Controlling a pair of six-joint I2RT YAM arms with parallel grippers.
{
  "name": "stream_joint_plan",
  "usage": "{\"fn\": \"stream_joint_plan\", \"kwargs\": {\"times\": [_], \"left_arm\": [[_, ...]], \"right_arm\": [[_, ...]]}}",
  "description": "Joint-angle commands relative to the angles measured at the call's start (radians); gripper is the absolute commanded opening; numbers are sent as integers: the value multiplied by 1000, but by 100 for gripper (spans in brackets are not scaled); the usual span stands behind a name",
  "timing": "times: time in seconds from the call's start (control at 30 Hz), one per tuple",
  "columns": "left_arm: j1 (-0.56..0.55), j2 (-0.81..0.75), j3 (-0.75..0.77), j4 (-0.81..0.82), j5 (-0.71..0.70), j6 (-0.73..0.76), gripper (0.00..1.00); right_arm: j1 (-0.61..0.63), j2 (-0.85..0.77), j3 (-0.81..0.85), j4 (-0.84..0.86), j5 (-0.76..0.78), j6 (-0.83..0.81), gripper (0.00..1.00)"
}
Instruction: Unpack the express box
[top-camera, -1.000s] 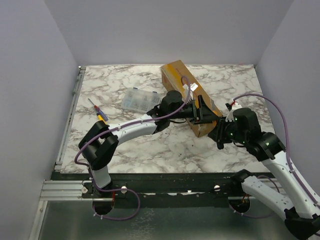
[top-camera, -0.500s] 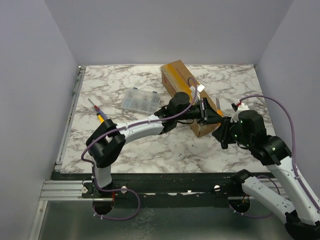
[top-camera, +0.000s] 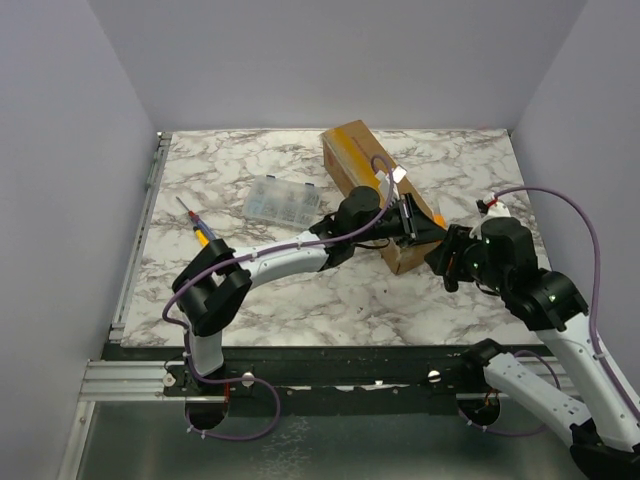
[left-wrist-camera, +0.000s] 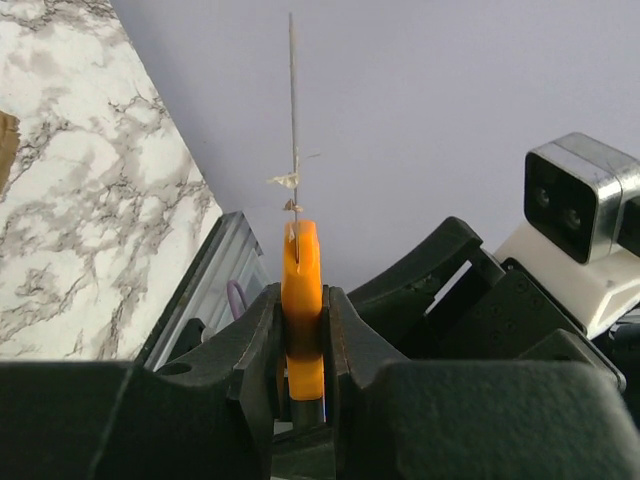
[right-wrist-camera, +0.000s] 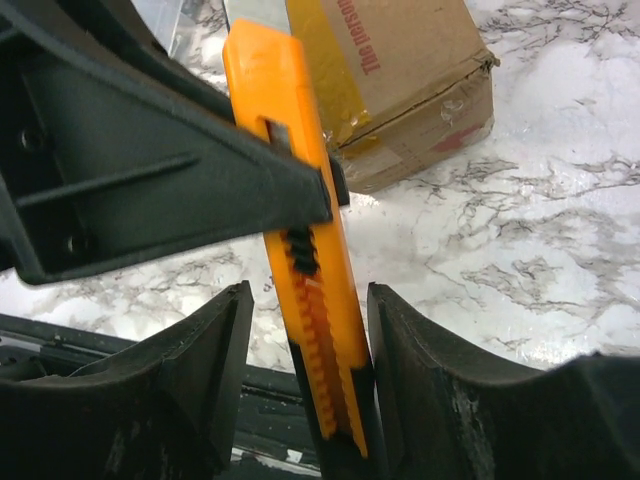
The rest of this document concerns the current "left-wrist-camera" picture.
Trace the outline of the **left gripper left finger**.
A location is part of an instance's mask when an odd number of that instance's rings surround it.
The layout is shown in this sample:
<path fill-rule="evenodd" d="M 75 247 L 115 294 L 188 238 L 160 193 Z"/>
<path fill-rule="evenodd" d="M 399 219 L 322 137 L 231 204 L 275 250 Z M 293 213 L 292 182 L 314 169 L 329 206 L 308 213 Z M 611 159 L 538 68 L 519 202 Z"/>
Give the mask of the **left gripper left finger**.
<path fill-rule="evenodd" d="M 266 479 L 280 289 L 157 371 L 133 362 L 1 367 L 5 479 Z"/>

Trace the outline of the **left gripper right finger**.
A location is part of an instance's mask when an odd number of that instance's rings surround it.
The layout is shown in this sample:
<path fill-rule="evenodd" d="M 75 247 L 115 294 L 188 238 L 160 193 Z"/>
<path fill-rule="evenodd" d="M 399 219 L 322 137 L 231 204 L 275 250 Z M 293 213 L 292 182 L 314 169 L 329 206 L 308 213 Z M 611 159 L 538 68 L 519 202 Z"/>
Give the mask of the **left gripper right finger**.
<path fill-rule="evenodd" d="M 639 433 L 613 383 L 567 361 L 412 361 L 325 298 L 340 479 L 635 479 Z"/>

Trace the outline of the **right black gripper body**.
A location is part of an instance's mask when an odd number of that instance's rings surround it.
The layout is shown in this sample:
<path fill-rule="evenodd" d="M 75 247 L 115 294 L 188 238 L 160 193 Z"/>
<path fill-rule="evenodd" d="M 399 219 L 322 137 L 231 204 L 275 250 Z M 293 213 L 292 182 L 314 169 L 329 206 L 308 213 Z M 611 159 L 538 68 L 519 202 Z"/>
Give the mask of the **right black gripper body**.
<path fill-rule="evenodd" d="M 516 261 L 500 263 L 463 220 L 426 239 L 348 298 L 412 360 L 507 360 L 547 342 L 551 360 L 582 358 L 585 328 Z"/>

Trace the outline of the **brown cardboard express box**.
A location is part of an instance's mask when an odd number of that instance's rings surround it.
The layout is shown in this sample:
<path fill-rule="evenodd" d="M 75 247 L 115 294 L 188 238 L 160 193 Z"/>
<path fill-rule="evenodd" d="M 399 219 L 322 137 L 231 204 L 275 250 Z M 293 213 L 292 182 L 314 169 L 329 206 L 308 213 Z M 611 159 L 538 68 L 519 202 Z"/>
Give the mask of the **brown cardboard express box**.
<path fill-rule="evenodd" d="M 8 181 L 20 143 L 19 119 L 0 112 L 0 191 Z"/>

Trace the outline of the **orange utility knife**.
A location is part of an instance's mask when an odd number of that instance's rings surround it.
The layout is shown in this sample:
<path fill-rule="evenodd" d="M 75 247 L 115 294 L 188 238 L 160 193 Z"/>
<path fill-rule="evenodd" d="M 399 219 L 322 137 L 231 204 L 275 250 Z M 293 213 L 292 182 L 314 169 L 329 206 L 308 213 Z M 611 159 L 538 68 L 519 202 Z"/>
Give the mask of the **orange utility knife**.
<path fill-rule="evenodd" d="M 323 282 L 316 224 L 301 217 L 300 153 L 297 122 L 296 38 L 294 16 L 288 15 L 289 86 L 292 171 L 270 181 L 291 191 L 285 224 L 281 309 L 284 320 L 291 422 L 295 429 L 324 422 L 324 358 L 322 347 Z"/>

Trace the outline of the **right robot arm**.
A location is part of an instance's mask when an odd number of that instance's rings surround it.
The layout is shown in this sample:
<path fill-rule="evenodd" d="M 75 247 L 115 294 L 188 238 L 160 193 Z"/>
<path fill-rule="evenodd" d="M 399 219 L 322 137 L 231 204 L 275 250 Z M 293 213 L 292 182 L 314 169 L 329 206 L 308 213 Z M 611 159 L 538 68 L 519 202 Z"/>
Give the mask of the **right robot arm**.
<path fill-rule="evenodd" d="M 414 360 L 550 360 L 627 381 L 604 345 L 520 262 L 498 260 L 463 220 L 446 218 L 401 260 L 351 291 L 360 318 Z"/>

